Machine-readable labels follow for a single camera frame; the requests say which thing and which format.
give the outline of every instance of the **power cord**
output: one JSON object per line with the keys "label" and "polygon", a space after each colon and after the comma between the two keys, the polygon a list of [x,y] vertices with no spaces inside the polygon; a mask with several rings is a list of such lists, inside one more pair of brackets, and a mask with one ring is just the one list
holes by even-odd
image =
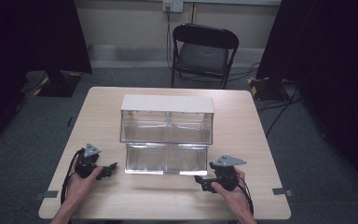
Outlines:
{"label": "power cord", "polygon": [[165,48],[165,52],[167,54],[167,64],[168,67],[170,68],[170,70],[172,71],[172,59],[171,59],[171,14],[170,14],[170,7],[165,7],[166,13],[167,13],[167,22],[168,22],[168,27],[167,27],[167,43],[166,43],[166,48]]}
{"label": "power cord", "polygon": [[232,74],[230,74],[230,76],[234,77],[234,76],[240,76],[240,75],[247,75],[247,74],[249,74],[249,73],[252,73],[252,72],[254,72],[254,71],[257,71],[258,68],[253,69],[253,67],[254,67],[255,65],[257,65],[257,64],[260,64],[260,63],[253,63],[253,64],[251,65],[251,68],[250,68],[249,71],[247,71],[247,72],[243,72],[243,73],[232,73]]}
{"label": "power cord", "polygon": [[63,204],[63,202],[65,201],[65,198],[66,198],[66,189],[68,188],[69,179],[71,178],[72,175],[74,175],[76,173],[76,172],[73,172],[71,174],[71,170],[72,170],[72,167],[74,165],[75,159],[82,152],[82,150],[84,150],[84,149],[83,148],[79,149],[75,153],[74,157],[71,160],[71,164],[69,165],[68,172],[66,173],[66,177],[63,180],[62,190],[61,190],[61,204]]}
{"label": "power cord", "polygon": [[293,93],[293,95],[292,95],[292,97],[290,98],[290,100],[289,100],[288,103],[285,103],[284,105],[277,105],[277,106],[272,106],[272,107],[270,107],[270,108],[273,108],[273,107],[284,106],[283,110],[278,114],[278,116],[275,118],[274,121],[272,121],[272,124],[269,126],[269,128],[268,128],[268,130],[267,130],[267,132],[266,132],[266,138],[269,137],[269,133],[271,132],[272,127],[275,125],[275,123],[276,123],[276,121],[278,120],[278,118],[279,118],[279,117],[282,115],[282,113],[289,107],[289,105],[294,102],[293,100],[294,100],[294,98],[295,98],[295,96],[296,96],[297,90],[298,90],[298,85],[296,86],[295,92]]}
{"label": "power cord", "polygon": [[240,179],[243,182],[243,184],[245,185],[245,188],[241,185],[238,185],[238,188],[240,188],[242,190],[243,194],[245,195],[246,199],[248,200],[249,209],[251,210],[252,215],[254,215],[255,209],[253,206],[251,191],[249,190],[248,185],[246,184],[244,179],[240,178],[239,176],[238,176],[238,179]]}
{"label": "power cord", "polygon": [[[294,104],[294,103],[297,103],[297,102],[300,101],[301,99],[302,99],[302,97],[300,96],[300,97],[298,97],[296,100],[294,100],[293,102],[289,103],[289,105],[292,105],[292,104]],[[286,106],[286,105],[287,105],[287,104],[281,104],[281,105],[274,105],[274,106],[269,106],[269,107],[267,107],[268,105],[266,105],[266,107],[263,107],[263,108],[261,108],[261,109],[258,109],[257,112],[258,112],[258,114],[261,114],[261,113],[263,113],[263,111],[265,111],[265,110],[269,110],[269,109],[273,109],[273,108],[279,108],[279,107]]]}

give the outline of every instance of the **finger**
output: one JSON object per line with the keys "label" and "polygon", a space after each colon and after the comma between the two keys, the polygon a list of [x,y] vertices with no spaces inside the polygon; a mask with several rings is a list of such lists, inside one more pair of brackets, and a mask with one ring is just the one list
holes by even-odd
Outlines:
{"label": "finger", "polygon": [[95,169],[92,171],[89,177],[91,176],[92,179],[97,178],[97,176],[101,173],[102,170],[103,170],[102,166],[95,167]]}
{"label": "finger", "polygon": [[72,165],[71,174],[73,174],[75,172],[75,166],[77,165],[77,159],[78,159],[78,156],[76,156],[76,158],[74,160],[74,164]]}
{"label": "finger", "polygon": [[235,167],[234,167],[234,169],[235,169],[235,172],[237,172],[237,175],[244,180],[245,179],[245,172],[242,171],[242,170],[239,170],[239,169],[237,169]]}
{"label": "finger", "polygon": [[223,197],[227,194],[227,191],[219,183],[212,182],[211,186],[216,190],[217,193],[219,193]]}

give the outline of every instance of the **black chair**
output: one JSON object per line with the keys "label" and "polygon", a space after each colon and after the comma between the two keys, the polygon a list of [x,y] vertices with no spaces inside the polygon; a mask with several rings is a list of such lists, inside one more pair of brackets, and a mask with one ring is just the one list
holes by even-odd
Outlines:
{"label": "black chair", "polygon": [[182,24],[172,33],[173,62],[171,88],[175,72],[221,79],[226,88],[229,71],[240,41],[226,29],[198,24]]}

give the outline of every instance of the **wire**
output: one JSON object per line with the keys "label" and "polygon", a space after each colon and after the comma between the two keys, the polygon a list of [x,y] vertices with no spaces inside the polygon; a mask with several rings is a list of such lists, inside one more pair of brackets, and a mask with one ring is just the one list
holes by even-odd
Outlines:
{"label": "wire", "polygon": [[[260,64],[260,63],[253,63],[253,64],[251,65],[251,70],[252,70],[252,68],[253,68],[255,65],[257,65],[257,64]],[[257,71],[257,70],[258,70],[258,68],[254,69],[254,70],[252,70],[252,71],[247,71],[247,72],[243,72],[243,73],[233,73],[233,74],[230,74],[230,76],[245,75],[245,74],[247,74],[247,73],[254,72],[254,71]]]}
{"label": "wire", "polygon": [[263,108],[257,109],[257,113],[261,114],[261,113],[263,113],[264,111],[266,111],[268,109],[273,109],[273,108],[281,107],[281,106],[284,106],[284,105],[281,104],[281,101],[272,102],[272,103],[269,103],[267,105],[264,105]]}
{"label": "wire", "polygon": [[246,184],[244,179],[240,178],[239,176],[238,176],[238,179],[240,179],[243,182],[243,184],[245,185],[245,188],[241,185],[238,185],[238,188],[240,188],[242,190],[243,194],[245,194],[245,197],[248,200],[249,209],[251,210],[251,213],[253,215],[255,213],[255,209],[253,206],[251,191],[249,190],[248,185]]}
{"label": "wire", "polygon": [[171,15],[170,15],[170,8],[169,7],[165,7],[166,9],[166,13],[167,13],[167,22],[168,22],[168,27],[167,27],[167,42],[166,42],[166,48],[165,48],[165,52],[166,52],[166,56],[167,56],[167,64],[168,67],[170,68],[170,70],[172,71],[172,59],[171,59]]}
{"label": "wire", "polygon": [[275,120],[272,122],[272,124],[269,126],[268,131],[267,131],[267,133],[266,133],[266,138],[269,137],[269,133],[271,132],[272,127],[275,125],[275,123],[276,123],[276,121],[278,120],[278,118],[279,118],[279,117],[282,115],[282,113],[289,107],[289,105],[293,103],[293,99],[295,98],[295,95],[296,95],[297,90],[298,90],[298,85],[296,86],[295,92],[293,93],[292,97],[290,98],[289,103],[286,103],[285,105],[280,105],[280,106],[284,106],[284,108],[283,108],[283,110],[278,114],[278,116],[275,118]]}
{"label": "wire", "polygon": [[[293,102],[290,102],[289,105],[291,104],[294,104],[294,103],[297,103],[298,101],[300,101],[302,99],[302,97],[298,97],[298,99],[294,100]],[[261,109],[258,109],[257,112],[258,114],[261,114],[263,111],[265,110],[268,110],[268,109],[273,109],[273,108],[279,108],[279,107],[282,107],[282,106],[286,106],[287,104],[283,104],[283,105],[274,105],[274,106],[270,106],[270,107],[263,107]]]}
{"label": "wire", "polygon": [[71,176],[73,175],[73,174],[71,174],[72,166],[74,165],[76,156],[79,155],[82,150],[84,150],[84,148],[78,150],[78,151],[75,153],[74,157],[73,157],[72,160],[71,160],[71,164],[69,165],[68,172],[66,173],[66,177],[65,177],[65,179],[63,180],[62,191],[61,191],[61,204],[63,204],[63,202],[65,201],[66,188],[68,187],[69,178],[71,178]]}
{"label": "wire", "polygon": [[[297,93],[297,91],[298,91],[298,89],[299,89],[299,83],[295,83],[295,82],[288,82],[288,83],[286,83],[286,85],[296,85],[296,88],[295,88],[295,92],[293,93],[293,96],[292,96],[292,98],[291,98],[291,100],[290,100],[290,102],[289,102],[289,105],[291,105],[292,103],[294,103],[293,102],[293,99],[294,99],[294,97],[295,97],[295,95],[296,95],[296,93]],[[299,100],[301,100],[302,99],[302,97],[300,96],[300,97],[298,97],[298,99],[296,99],[296,102],[298,102]],[[300,117],[302,117],[302,118],[305,118],[304,116],[302,116],[301,114],[299,114],[297,111],[295,111],[291,106],[288,106],[289,107],[289,109],[290,110],[292,110],[293,112],[295,112],[296,114],[298,114]]]}

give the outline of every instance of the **metal bracket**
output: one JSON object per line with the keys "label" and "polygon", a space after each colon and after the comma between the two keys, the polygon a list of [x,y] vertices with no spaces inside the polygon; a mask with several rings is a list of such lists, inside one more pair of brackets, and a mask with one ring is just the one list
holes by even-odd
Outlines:
{"label": "metal bracket", "polygon": [[219,159],[213,161],[213,165],[223,166],[223,167],[241,165],[241,164],[246,164],[246,161],[228,155],[223,155]]}
{"label": "metal bracket", "polygon": [[87,143],[85,151],[84,151],[84,157],[87,158],[87,157],[93,156],[95,154],[98,154],[100,152],[102,152],[102,151],[99,148],[93,146],[92,144]]}

